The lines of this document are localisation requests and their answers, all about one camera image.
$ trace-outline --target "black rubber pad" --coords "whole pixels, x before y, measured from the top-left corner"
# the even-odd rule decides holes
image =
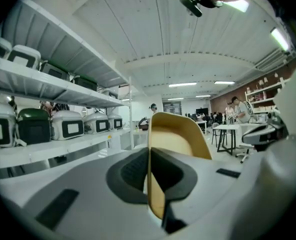
[[[148,171],[149,149],[143,148],[112,165],[106,174],[110,190],[121,200],[131,204],[147,204],[143,193]]]
[[[223,175],[233,177],[233,178],[238,178],[240,175],[240,172],[238,172],[238,171],[227,170],[227,169],[223,169],[223,168],[218,169],[216,171],[216,173],[223,174]]]
[[[69,207],[73,204],[79,192],[73,189],[63,190],[41,213],[36,220],[45,227],[53,230],[64,217]]]

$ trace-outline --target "chair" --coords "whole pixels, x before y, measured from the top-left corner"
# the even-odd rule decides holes
[[[220,130],[214,130],[214,128],[216,128],[217,126],[219,126],[219,123],[217,123],[217,122],[214,122],[212,124],[212,140],[211,140],[211,145],[213,144],[214,138],[215,138],[215,140],[216,140],[216,148],[217,148],[217,136],[220,136]]]
[[[253,128],[256,128],[257,126],[258,126],[258,124],[254,124],[254,123],[241,123],[240,124],[241,136],[243,136],[249,130],[251,130]],[[249,150],[252,150],[254,148],[254,146],[251,145],[251,144],[248,144],[248,143],[244,143],[243,139],[241,138],[240,144],[238,145],[238,148],[247,149],[246,152],[239,153],[239,154],[235,155],[236,158],[239,157],[239,156],[243,156],[242,160],[240,161],[240,163],[243,164],[244,161],[246,160],[246,158],[250,156]]]
[[[220,124],[217,122],[214,122],[212,124],[212,140],[211,140],[211,144],[213,144],[214,142],[214,138],[216,140],[216,148],[217,148],[217,136],[220,136],[220,131],[221,130],[214,130],[214,128],[216,128],[217,126],[219,126]],[[222,144],[224,144],[224,141],[226,139],[226,145],[227,145],[227,133],[226,130],[223,131],[223,140],[222,140]]]

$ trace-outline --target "fluorescent light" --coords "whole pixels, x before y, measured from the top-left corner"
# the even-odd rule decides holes
[[[236,8],[239,11],[245,13],[249,7],[249,3],[246,0],[237,0],[232,2],[223,2],[224,4]]]
[[[233,81],[216,81],[214,82],[215,85],[233,85],[235,82]]]
[[[175,83],[175,84],[169,84],[169,87],[195,86],[196,84],[197,84],[197,82]]]
[[[184,98],[169,98],[168,101],[183,100]]]
[[[289,45],[288,45],[287,41],[285,40],[285,38],[283,37],[283,35],[279,32],[279,30],[277,28],[274,27],[270,33],[272,34],[274,39],[276,39],[277,42],[281,45],[281,47],[284,51],[287,51],[289,49]]]

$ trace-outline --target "floor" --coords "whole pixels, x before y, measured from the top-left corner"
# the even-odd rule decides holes
[[[233,151],[233,155],[228,154],[227,152],[217,152],[217,147],[216,147],[216,140],[215,137],[213,137],[213,130],[212,128],[207,128],[208,132],[205,137],[205,141],[208,145],[210,154],[212,156],[213,160],[216,161],[222,161],[222,162],[230,162],[230,163],[240,163],[240,161],[243,159],[243,156],[235,157],[236,154],[240,153],[246,153],[247,149],[245,148],[237,148]],[[227,145],[226,145],[226,140],[224,145],[227,148],[230,148],[231,145],[231,135],[227,135]],[[256,152],[255,150],[250,150],[249,154]]]

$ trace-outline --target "metal shelving unit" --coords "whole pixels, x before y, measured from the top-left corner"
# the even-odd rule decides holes
[[[130,106],[52,75],[0,58],[0,93],[92,108]]]
[[[42,7],[31,0],[19,0],[3,22],[2,37],[13,46],[24,45],[38,50],[42,60],[63,66],[71,75],[93,78],[102,88],[128,84],[130,99],[124,102],[3,58],[0,58],[0,93],[100,109],[127,106],[132,129],[131,78],[124,77],[85,40]],[[63,156],[129,132],[133,148],[130,129],[85,134],[26,147],[2,148],[0,169]]]
[[[63,156],[129,132],[130,129],[127,128],[115,132],[107,131],[96,135],[86,134],[82,137],[67,140],[52,140],[50,142],[28,146],[2,148],[0,149],[0,169],[27,165]]]

